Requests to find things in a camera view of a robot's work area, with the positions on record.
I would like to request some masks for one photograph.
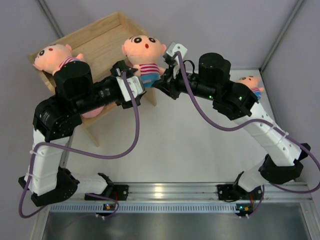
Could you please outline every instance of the table surface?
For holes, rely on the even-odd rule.
[[[233,81],[260,75],[258,70],[232,70],[230,74]],[[245,130],[223,132],[206,123],[187,94],[172,100],[156,90],[156,97],[156,107],[142,98],[139,141],[129,155],[103,160],[71,152],[67,168],[82,174],[105,173],[114,182],[233,182],[240,172],[265,157],[266,151]],[[210,101],[197,100],[213,121],[235,126],[214,110]],[[273,116],[265,92],[260,102]],[[89,130],[100,147],[95,147],[80,127],[71,146],[101,155],[122,153],[134,139],[133,109],[117,107]]]

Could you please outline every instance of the pink plush toy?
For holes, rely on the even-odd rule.
[[[246,85],[251,91],[257,96],[258,100],[261,99],[261,92],[265,90],[264,87],[258,87],[260,82],[260,77],[258,76],[245,76],[238,80],[238,83]]]
[[[154,37],[139,35],[132,36],[122,45],[122,52],[128,58],[133,68],[138,69],[134,75],[139,76],[145,88],[160,79],[165,69],[158,66],[167,47]]]
[[[69,44],[53,44],[42,49],[35,57],[33,66],[40,71],[54,75],[64,65],[74,61],[85,61],[84,55],[79,53],[72,57],[72,48]],[[104,107],[99,107],[84,113],[84,118],[94,118],[101,113]]]

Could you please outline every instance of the gray wall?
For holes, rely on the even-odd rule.
[[[234,68],[259,68],[294,0],[46,0],[65,34],[121,10],[164,44],[184,44],[198,62],[222,54]]]
[[[18,177],[26,174],[30,161],[35,106],[50,96],[26,56],[56,38],[33,0],[1,1],[0,33],[0,239],[24,240],[35,219],[18,215]],[[28,194],[24,212],[34,210]]]
[[[275,53],[265,73],[279,124],[299,142],[308,142],[320,158],[320,1],[308,0]],[[308,158],[302,178],[314,187],[319,170]],[[313,194],[320,212],[320,191]]]

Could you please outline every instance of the wooden shelf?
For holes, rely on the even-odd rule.
[[[110,74],[112,66],[126,57],[122,53],[122,44],[126,39],[136,35],[147,35],[147,32],[134,23],[124,13],[118,11],[97,20],[69,35],[66,35],[51,44],[69,44],[72,47],[72,55],[79,53],[84,55],[85,61],[90,65],[93,82],[97,82]],[[33,64],[38,52],[28,55],[29,61]],[[52,94],[55,94],[55,81],[51,74],[35,69],[44,84]],[[148,90],[146,98],[155,106],[155,92]],[[104,115],[112,111],[117,105],[112,103],[104,107],[103,111],[96,117],[82,117],[82,126],[87,128]]]

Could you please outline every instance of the doll head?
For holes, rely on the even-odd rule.
[[[72,57],[72,48],[69,44],[53,44],[42,49],[35,57],[33,66],[49,74],[59,67],[68,57]]]
[[[150,36],[132,36],[122,45],[122,52],[133,65],[156,64],[167,47]]]
[[[260,77],[257,76],[244,76],[239,78],[238,83],[246,85],[248,88],[257,88],[260,82]]]

